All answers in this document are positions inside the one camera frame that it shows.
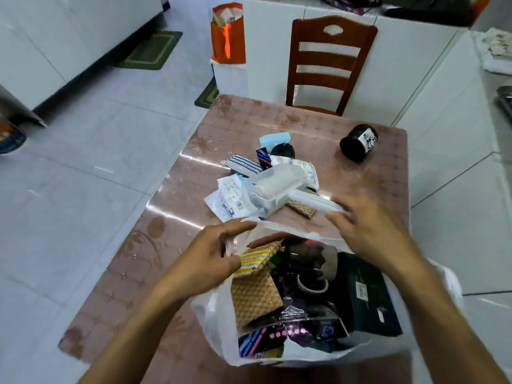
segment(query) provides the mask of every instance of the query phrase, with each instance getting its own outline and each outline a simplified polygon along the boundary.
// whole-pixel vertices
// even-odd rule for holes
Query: person's left hand
[[[220,285],[241,266],[239,256],[224,257],[225,240],[256,227],[256,222],[241,220],[206,226],[155,288],[170,298],[188,299]]]

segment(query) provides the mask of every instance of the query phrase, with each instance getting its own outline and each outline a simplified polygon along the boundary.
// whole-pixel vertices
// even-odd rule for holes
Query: orange bag
[[[214,15],[224,9],[242,9],[242,4],[232,2],[222,4],[213,8]],[[224,26],[217,26],[211,22],[211,44],[214,48],[212,59],[218,63],[239,64],[245,63],[245,37],[244,17],[227,23]]]

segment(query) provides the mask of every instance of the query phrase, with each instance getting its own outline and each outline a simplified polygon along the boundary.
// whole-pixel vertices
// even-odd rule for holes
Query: chair backrest
[[[331,35],[324,30],[337,25],[342,32]],[[295,85],[325,86],[343,90],[336,114],[342,115],[352,90],[377,35],[377,27],[364,25],[341,16],[326,16],[309,20],[294,20],[291,30],[290,65],[288,68],[288,87],[286,105],[293,106]],[[358,47],[357,57],[322,51],[299,51],[301,42],[341,44]],[[341,77],[330,74],[298,73],[298,65],[327,66],[350,71],[350,76]]]

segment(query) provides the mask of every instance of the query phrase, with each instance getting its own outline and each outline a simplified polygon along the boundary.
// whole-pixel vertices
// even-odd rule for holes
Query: black baseboard
[[[136,32],[131,34],[123,42],[115,46],[111,51],[103,55],[100,59],[89,66],[80,75],[74,77],[65,86],[58,90],[53,96],[41,103],[33,111],[36,115],[46,120],[48,114],[61,106],[66,101],[80,94],[80,91],[86,90],[99,78],[105,70],[118,64],[125,59],[134,48],[145,38],[149,37],[158,28],[157,19],[160,14],[144,24]]]

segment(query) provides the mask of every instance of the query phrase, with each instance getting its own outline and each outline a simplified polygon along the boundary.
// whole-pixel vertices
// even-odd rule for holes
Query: forearm
[[[140,383],[165,329],[185,301],[178,292],[163,294],[157,285],[79,384]]]
[[[395,284],[436,384],[508,383],[488,350],[451,301],[435,269],[423,259],[400,270]]]

